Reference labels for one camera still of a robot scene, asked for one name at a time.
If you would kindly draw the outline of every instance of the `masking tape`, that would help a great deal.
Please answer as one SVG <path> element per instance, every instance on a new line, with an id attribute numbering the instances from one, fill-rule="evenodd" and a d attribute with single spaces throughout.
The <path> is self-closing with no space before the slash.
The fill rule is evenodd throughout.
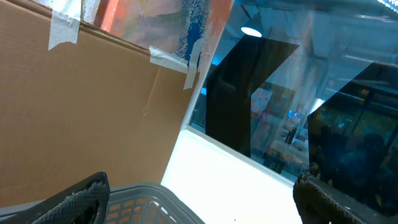
<path id="1" fill-rule="evenodd" d="M 77 43 L 81 14 L 81 0 L 56 0 L 52 5 L 49 50 L 56 45 Z"/>
<path id="2" fill-rule="evenodd" d="M 188 73 L 188 61 L 178 56 L 149 47 L 150 62 L 182 73 Z"/>
<path id="3" fill-rule="evenodd" d="M 192 53 L 191 57 L 189 60 L 189 69 L 187 73 L 187 79 L 185 80 L 184 84 L 184 90 L 192 88 L 193 82 L 195 81 L 195 75 L 197 74 L 197 68 L 198 68 L 198 60 L 199 60 L 199 55 L 201 52 L 201 47 L 203 45 L 204 39 L 198 39 L 194 44 L 192 48 Z"/>
<path id="4" fill-rule="evenodd" d="M 188 61 L 178 56 L 159 50 L 153 46 L 149 47 L 150 51 L 150 62 L 156 65 L 160 65 L 178 72 L 187 74 L 187 78 L 184 83 L 184 90 L 192 88 L 195 76 L 197 74 L 198 60 L 203 45 L 203 39 L 198 39 L 192 48 L 191 57 Z"/>

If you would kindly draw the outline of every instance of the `plastic basket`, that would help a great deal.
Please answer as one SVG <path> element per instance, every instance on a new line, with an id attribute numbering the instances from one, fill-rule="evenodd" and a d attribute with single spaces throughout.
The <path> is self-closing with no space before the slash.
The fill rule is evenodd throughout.
<path id="1" fill-rule="evenodd" d="M 111 193 L 105 224 L 199 224 L 196 214 L 169 189 L 139 184 Z"/>

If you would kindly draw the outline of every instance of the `ceiling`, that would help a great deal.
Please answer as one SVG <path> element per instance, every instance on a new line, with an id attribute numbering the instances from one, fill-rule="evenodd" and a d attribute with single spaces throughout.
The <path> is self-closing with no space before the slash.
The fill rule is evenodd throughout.
<path id="1" fill-rule="evenodd" d="M 255 0 L 236 0 L 213 64 L 244 35 L 240 28 L 249 17 L 243 6 L 250 17 L 260 11 L 263 37 L 300 46 L 269 78 L 275 84 L 298 88 L 299 72 L 291 72 L 292 66 L 304 76 L 305 64 L 313 59 L 327 64 L 324 73 L 340 80 L 354 78 L 372 62 L 398 67 L 398 13 L 379 1 L 258 0 L 257 7 Z"/>

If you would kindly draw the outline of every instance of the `cardboard box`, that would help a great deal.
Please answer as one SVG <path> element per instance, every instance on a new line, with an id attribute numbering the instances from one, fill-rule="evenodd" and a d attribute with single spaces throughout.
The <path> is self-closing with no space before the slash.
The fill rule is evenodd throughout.
<path id="1" fill-rule="evenodd" d="M 83 22 L 77 44 L 48 51 L 50 17 L 0 0 L 0 207 L 97 171 L 111 186 L 159 183 L 192 95 L 187 75 Z"/>

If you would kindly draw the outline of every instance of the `glass window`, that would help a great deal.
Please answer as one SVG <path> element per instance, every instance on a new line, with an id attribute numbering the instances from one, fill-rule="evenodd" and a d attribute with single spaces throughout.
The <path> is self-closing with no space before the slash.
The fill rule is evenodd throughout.
<path id="1" fill-rule="evenodd" d="M 278 2 L 234 5 L 190 124 L 291 181 L 309 171 L 397 214 L 395 8 Z"/>

